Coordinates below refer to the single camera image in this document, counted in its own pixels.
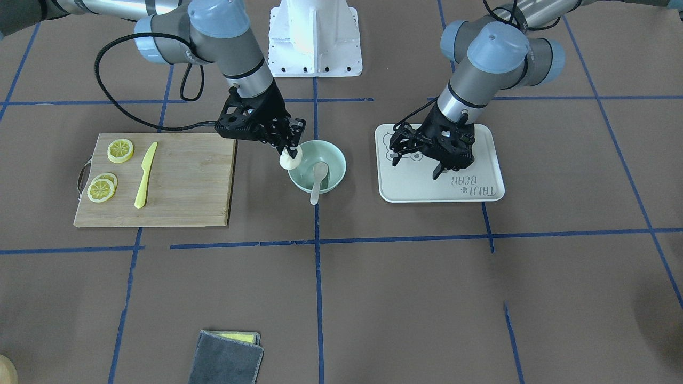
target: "black cable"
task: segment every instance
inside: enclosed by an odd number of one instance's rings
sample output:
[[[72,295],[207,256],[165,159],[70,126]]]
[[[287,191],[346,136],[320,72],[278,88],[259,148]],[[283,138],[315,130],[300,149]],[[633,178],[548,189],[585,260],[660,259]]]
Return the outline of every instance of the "black cable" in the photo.
[[[501,23],[511,24],[507,20],[505,20],[504,18],[501,18],[500,16],[495,14],[493,12],[493,10],[491,9],[491,7],[488,6],[488,2],[486,0],[482,0],[482,1],[484,2],[484,7],[486,8],[486,11],[488,12],[489,16],[493,17],[496,21],[500,21]]]
[[[515,14],[516,11],[517,11],[517,0],[514,0],[514,2],[512,3],[512,11],[508,11],[508,12],[510,12],[510,19],[509,19],[509,20],[505,20],[504,18],[501,18],[500,16],[496,15],[496,14],[493,12],[494,10],[492,10],[491,7],[488,5],[487,0],[482,0],[482,2],[484,3],[484,7],[486,8],[486,11],[488,12],[489,16],[493,17],[496,21],[500,21],[501,23],[505,23],[505,24],[510,24],[510,25],[512,25],[513,27],[519,29],[519,27],[520,27],[519,23],[517,23],[517,25],[515,25],[515,24],[512,22],[512,19],[514,18],[514,14]],[[547,25],[547,26],[545,26],[545,27],[538,27],[538,28],[529,27],[529,28],[527,28],[527,31],[545,31],[546,29],[550,29],[550,28],[554,27],[555,25],[557,25],[557,24],[559,23],[560,19],[561,19],[561,16],[558,17],[557,19],[555,19],[555,22],[554,22],[553,24]]]
[[[508,20],[508,22],[510,23],[510,25],[512,25],[512,19],[513,19],[513,18],[514,18],[515,20],[517,19],[517,18],[515,17],[515,15],[514,15],[514,14],[516,13],[516,10],[517,10],[517,0],[514,0],[514,1],[512,2],[512,11],[510,11],[510,19]]]
[[[183,101],[197,101],[201,97],[201,93],[204,92],[204,66],[199,66],[199,71],[201,72],[201,81],[199,82],[199,91],[197,95],[193,98],[188,98],[185,96],[185,83],[187,82],[187,77],[192,69],[192,64],[187,64],[185,69],[185,74],[182,75],[182,81],[180,82],[180,98]]]
[[[192,128],[197,128],[200,126],[215,126],[216,121],[215,120],[207,120],[205,122],[198,122],[194,123],[192,125],[187,125],[187,126],[176,126],[176,127],[169,127],[169,126],[160,126],[157,124],[152,124],[150,122],[146,122],[145,120],[142,120],[140,118],[135,117],[133,114],[125,110],[121,105],[119,104],[116,99],[109,93],[107,90],[107,87],[104,86],[104,83],[102,82],[102,78],[100,77],[100,62],[102,61],[102,57],[104,56],[105,53],[107,53],[108,50],[112,49],[114,46],[119,45],[123,42],[127,42],[129,40],[137,39],[137,38],[166,38],[166,39],[172,39],[172,40],[177,40],[185,45],[187,45],[190,48],[190,51],[194,56],[199,57],[197,52],[195,52],[195,49],[192,47],[192,45],[187,42],[183,38],[179,38],[175,35],[170,35],[168,33],[158,33],[158,32],[143,32],[143,33],[134,33],[132,35],[127,35],[122,38],[118,38],[109,44],[105,45],[104,48],[100,50],[100,52],[97,54],[97,57],[95,58],[95,79],[97,80],[97,84],[99,84],[100,89],[102,89],[102,92],[104,92],[104,95],[111,101],[112,104],[114,104],[114,107],[121,111],[124,115],[128,116],[130,119],[140,123],[144,124],[146,126],[149,126],[150,128],[155,128],[155,129],[160,129],[162,131],[186,131],[188,129]]]
[[[399,125],[405,123],[407,119],[413,117],[414,115],[417,115],[417,114],[420,113],[423,109],[429,107],[431,104],[433,104],[433,103],[434,103],[435,101],[437,101],[437,100],[438,100],[438,98],[434,98],[434,99],[432,99],[430,102],[428,102],[427,104],[423,105],[422,107],[420,107],[420,108],[414,110],[413,112],[410,112],[405,118],[402,118],[398,123],[394,124],[393,129],[396,131],[396,128],[397,128]]]

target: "blue tape line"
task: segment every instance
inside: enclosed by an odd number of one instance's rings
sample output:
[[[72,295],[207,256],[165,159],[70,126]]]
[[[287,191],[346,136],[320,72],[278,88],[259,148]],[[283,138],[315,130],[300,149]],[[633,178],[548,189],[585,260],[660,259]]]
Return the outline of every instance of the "blue tape line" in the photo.
[[[313,78],[313,139],[318,140],[318,78]]]
[[[318,382],[325,383],[325,354],[322,337],[322,275],[320,273],[320,217],[319,208],[316,204],[315,231],[316,231],[316,301],[318,304]]]
[[[514,355],[514,365],[517,367],[517,377],[519,384],[524,384],[524,372],[522,372],[522,363],[519,360],[519,351],[517,351],[517,340],[514,337],[514,329],[512,329],[512,321],[510,320],[510,309],[507,307],[507,301],[503,302],[505,308],[505,321],[507,323],[507,332],[510,335],[510,344],[512,345],[512,354]]]
[[[16,87],[16,83],[19,81],[19,76],[21,75],[21,70],[24,69],[24,64],[26,64],[26,59],[29,56],[29,52],[31,52],[31,47],[33,46],[33,42],[36,41],[36,35],[38,35],[38,30],[40,29],[40,23],[36,24],[36,27],[33,28],[33,33],[31,34],[31,38],[29,39],[29,44],[26,45],[26,50],[24,51],[24,55],[21,57],[21,61],[19,62],[19,67],[16,69],[16,73],[14,74],[14,79],[12,79],[12,84],[10,85],[10,90],[7,93],[7,97],[5,97],[5,104],[2,106],[2,109],[0,109],[0,122],[2,121],[2,117],[5,115],[5,111],[7,111],[7,106],[12,98],[12,94],[14,93],[14,88]]]
[[[647,227],[649,229],[652,229],[652,224],[650,223],[650,218],[647,215],[647,212],[645,211],[645,206],[643,205],[643,201],[641,200],[640,194],[638,193],[638,189],[636,188],[636,184],[633,181],[633,177],[631,176],[631,172],[628,170],[628,166],[626,164],[626,159],[624,158],[624,155],[622,154],[622,149],[619,147],[619,143],[617,142],[617,137],[614,134],[614,131],[612,129],[612,124],[610,124],[609,119],[607,118],[607,112],[604,110],[604,107],[602,106],[602,102],[600,101],[600,98],[598,97],[598,90],[596,89],[595,83],[593,83],[593,79],[591,78],[591,74],[588,72],[588,67],[586,66],[586,62],[583,59],[583,55],[581,55],[581,50],[579,49],[579,45],[576,43],[576,38],[574,38],[574,34],[572,33],[572,28],[569,26],[569,22],[567,21],[567,18],[565,16],[562,16],[562,19],[564,20],[564,24],[567,26],[567,30],[569,31],[569,37],[572,39],[572,43],[574,44],[574,48],[576,49],[576,53],[579,55],[579,60],[581,61],[581,65],[583,66],[583,70],[586,72],[586,77],[588,78],[588,83],[591,85],[591,89],[593,90],[593,94],[596,97],[596,100],[598,101],[598,106],[600,107],[600,112],[602,113],[602,118],[604,120],[604,123],[607,125],[607,130],[609,131],[609,135],[612,138],[612,142],[614,144],[615,149],[617,150],[617,154],[619,155],[619,160],[622,162],[622,167],[624,168],[624,171],[626,172],[626,177],[628,178],[628,182],[631,184],[631,189],[633,190],[633,193],[636,196],[636,200],[638,201],[638,205],[640,206],[641,212],[643,214],[643,218],[645,219],[645,223],[647,224]]]
[[[164,92],[164,101],[163,104],[161,105],[161,115],[159,117],[159,125],[163,126],[164,125],[164,119],[166,118],[166,107],[168,106],[169,102],[169,94],[171,93],[171,82],[173,81],[173,69],[175,68],[175,65],[171,65],[169,68],[169,76],[166,79],[166,92]],[[161,132],[161,129],[157,128],[156,132],[159,133]]]
[[[367,98],[319,98],[318,102],[365,102],[375,101],[372,97]]]
[[[609,235],[609,234],[647,234],[647,233],[650,233],[649,229],[502,233],[502,234],[492,234],[491,236],[493,236],[493,238],[522,238],[522,237],[600,236],[600,235]]]
[[[595,100],[595,96],[495,96],[493,100]]]
[[[442,241],[442,240],[472,240],[488,238],[486,234],[459,234],[450,236],[401,236],[401,237],[365,237],[365,238],[330,238],[320,240],[320,244],[348,244],[348,243],[398,243],[401,241]]]
[[[119,329],[116,333],[116,344],[114,344],[114,354],[111,357],[111,367],[109,368],[109,380],[108,384],[114,383],[114,375],[116,373],[116,365],[119,362],[119,351],[121,350],[121,339],[124,335],[124,327],[126,325],[126,315],[128,314],[128,303],[130,302],[130,290],[133,287],[133,271],[135,270],[135,264],[137,263],[137,253],[143,247],[140,246],[140,239],[142,238],[142,227],[137,229],[137,235],[135,237],[135,248],[133,249],[133,255],[130,257],[130,269],[128,270],[128,285],[126,287],[126,303],[124,309],[121,311],[121,318],[119,319]]]
[[[0,255],[31,255],[37,253],[81,253],[81,252],[117,252],[132,251],[135,247],[81,247],[81,248],[36,248],[36,249],[0,249]]]
[[[164,100],[117,100],[119,104],[163,104]],[[185,103],[183,100],[168,100],[169,104]],[[111,104],[109,100],[60,100],[60,101],[10,101],[8,105],[101,105]]]
[[[443,17],[443,5],[441,4],[441,0],[436,0],[436,4],[438,5],[438,14],[441,17],[441,29],[444,30],[446,29],[446,18]]]
[[[652,231],[655,233],[683,232],[683,228],[654,228]]]
[[[493,235],[491,234],[491,224],[488,221],[488,213],[486,213],[486,203],[482,202],[482,213],[484,214],[484,224],[486,224],[486,234],[488,235],[488,244],[491,246],[491,253],[496,251],[493,245]]]
[[[683,95],[655,95],[655,96],[599,96],[600,100],[677,100]]]
[[[562,231],[562,232],[521,232],[499,233],[488,231],[486,234],[463,234],[444,236],[403,236],[403,237],[366,237],[366,238],[328,238],[320,239],[320,244],[348,244],[348,243],[398,243],[402,241],[450,241],[475,240],[492,238],[533,238],[533,237],[572,237],[572,236],[604,236],[613,234],[648,234],[651,232],[672,233],[683,232],[683,228],[629,229],[629,230],[594,230],[594,231]],[[203,249],[203,248],[232,248],[232,247],[273,247],[280,245],[311,245],[316,240],[290,241],[251,241],[241,243],[196,243],[174,244],[171,249]]]
[[[667,276],[669,277],[669,282],[671,282],[671,286],[673,287],[673,292],[678,299],[678,305],[680,305],[681,309],[683,310],[683,297],[681,296],[681,292],[678,289],[678,284],[676,284],[676,280],[673,277],[673,273],[669,267],[669,262],[667,261],[666,256],[664,256],[664,251],[662,250],[659,240],[657,239],[657,235],[655,235],[654,231],[651,233],[651,235],[652,240],[654,241],[654,246],[657,248],[657,252],[659,253],[659,258],[662,260],[662,264],[664,264],[664,270],[666,270]]]
[[[590,73],[588,72],[588,67],[586,66],[586,62],[583,59],[583,55],[581,55],[581,50],[579,49],[579,45],[576,43],[576,38],[574,38],[574,34],[572,33],[572,28],[569,26],[569,22],[567,21],[567,18],[565,16],[562,16],[562,19],[564,20],[564,24],[567,26],[567,30],[569,31],[569,37],[572,39],[572,43],[574,44],[574,48],[576,49],[576,53],[579,55],[579,60],[581,61],[581,65],[583,66],[583,70],[586,72],[586,77],[588,78],[588,83],[591,85],[591,89],[593,90],[593,93],[596,96],[596,100],[598,101],[598,106],[600,107],[600,112],[602,113],[602,118],[604,119],[605,124],[607,125],[607,130],[609,131],[609,135],[612,137],[612,142],[614,143],[614,147],[617,150],[617,154],[619,155],[619,160],[622,162],[622,166],[624,167],[624,171],[626,172],[626,176],[628,177],[628,182],[631,184],[631,189],[633,190],[633,194],[636,197],[636,201],[638,201],[638,206],[640,206],[641,212],[643,213],[643,218],[645,219],[645,223],[647,224],[647,228],[650,231],[650,234],[652,235],[652,240],[654,241],[654,245],[657,248],[657,252],[659,253],[659,258],[662,260],[662,264],[664,264],[664,269],[667,272],[667,275],[669,276],[669,281],[671,282],[671,287],[673,288],[673,291],[675,292],[676,298],[678,299],[678,303],[680,307],[683,309],[683,298],[681,297],[680,290],[678,289],[678,284],[676,284],[676,280],[673,277],[673,273],[671,272],[671,268],[669,267],[669,263],[667,262],[667,258],[664,255],[664,251],[662,250],[659,240],[657,239],[657,235],[655,234],[655,231],[652,227],[652,223],[650,222],[650,218],[647,215],[647,211],[645,210],[645,205],[643,204],[643,200],[640,197],[640,193],[638,193],[638,189],[636,188],[635,181],[633,180],[633,177],[631,176],[631,172],[628,169],[628,166],[626,164],[626,159],[624,158],[624,155],[622,154],[622,150],[619,147],[619,142],[617,141],[617,137],[614,134],[614,130],[612,129],[612,125],[609,122],[609,119],[607,117],[607,112],[604,110],[604,107],[602,106],[602,101],[600,101],[600,97],[598,95],[598,90],[596,89],[595,84],[593,83],[593,79],[591,78]]]
[[[196,243],[196,244],[173,244],[171,249],[202,249],[202,248],[239,248],[239,247],[274,247],[278,245],[310,245],[314,240],[291,240],[291,241],[245,241],[241,243]]]

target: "cutting board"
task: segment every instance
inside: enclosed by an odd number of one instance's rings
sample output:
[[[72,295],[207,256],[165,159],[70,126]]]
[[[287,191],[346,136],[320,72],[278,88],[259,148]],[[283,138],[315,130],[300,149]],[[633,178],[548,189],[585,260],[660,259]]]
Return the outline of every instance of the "cutting board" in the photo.
[[[133,157],[120,164],[107,158],[116,139],[133,143]],[[135,208],[142,159],[158,142],[147,204]],[[236,142],[217,133],[103,133],[92,155],[86,190],[98,174],[111,172],[119,184],[114,196],[93,203],[84,190],[76,227],[207,227],[227,225]]]

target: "light green bowl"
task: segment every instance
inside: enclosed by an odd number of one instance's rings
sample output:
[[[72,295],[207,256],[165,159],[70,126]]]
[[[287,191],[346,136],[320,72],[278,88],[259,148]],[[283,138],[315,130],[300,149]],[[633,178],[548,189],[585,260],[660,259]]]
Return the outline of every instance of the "light green bowl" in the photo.
[[[330,167],[327,177],[320,185],[320,193],[332,191],[346,174],[344,154],[332,143],[323,140],[311,140],[301,144],[303,159],[301,164],[288,171],[292,182],[304,192],[313,191],[313,166],[324,161]]]

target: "plastic knife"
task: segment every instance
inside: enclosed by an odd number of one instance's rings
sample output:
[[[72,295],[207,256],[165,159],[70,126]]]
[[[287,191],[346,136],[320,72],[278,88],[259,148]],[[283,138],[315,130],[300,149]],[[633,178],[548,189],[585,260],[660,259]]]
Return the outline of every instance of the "plastic knife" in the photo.
[[[142,159],[142,180],[140,180],[140,187],[137,189],[137,196],[135,196],[135,208],[142,208],[147,202],[147,187],[150,182],[150,169],[152,168],[152,160],[154,160],[154,153],[158,143],[155,141],[145,153]]]

